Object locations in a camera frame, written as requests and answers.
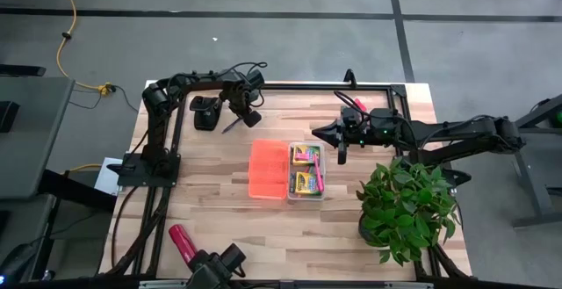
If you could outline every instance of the red cylinder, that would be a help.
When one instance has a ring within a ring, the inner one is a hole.
[[[187,232],[185,232],[184,227],[181,224],[176,224],[169,228],[168,233],[172,241],[176,244],[177,250],[179,250],[179,253],[182,255],[185,264],[188,264],[195,256],[195,253],[197,253],[197,249],[187,235]]]

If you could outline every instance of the orange container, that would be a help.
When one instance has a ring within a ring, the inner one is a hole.
[[[255,140],[249,157],[248,195],[284,199],[289,178],[289,145],[282,141]]]

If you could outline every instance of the wooden table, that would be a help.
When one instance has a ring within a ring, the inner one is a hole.
[[[429,86],[410,83],[407,99],[412,119],[435,123]],[[347,92],[367,108],[387,107],[380,91]],[[213,97],[217,91],[191,93]],[[414,280],[412,264],[400,267],[391,259],[378,263],[376,249],[365,244],[357,232],[361,204],[355,191],[359,180],[367,181],[375,163],[389,164],[393,148],[351,146],[345,165],[337,164],[337,150],[311,135],[338,117],[341,101],[332,91],[264,90],[265,104],[259,108],[262,121],[253,128],[242,123],[227,134],[220,132],[236,117],[223,106],[219,124],[212,132],[193,128],[193,113],[186,110],[179,153],[182,166],[172,190],[162,240],[158,278],[188,278],[184,264],[167,233],[180,223],[198,249],[221,253],[234,242],[247,256],[243,264],[247,279],[316,280]],[[147,128],[143,106],[133,133],[133,148]],[[248,161],[252,141],[319,141],[325,146],[326,198],[323,202],[252,199],[248,196]],[[120,193],[114,218],[126,192]],[[139,233],[146,188],[138,189],[125,207],[119,222],[116,253],[121,257]],[[100,271],[111,268],[111,231]],[[444,246],[450,257],[470,274],[462,228]],[[148,265],[152,239],[147,242],[143,272]]]

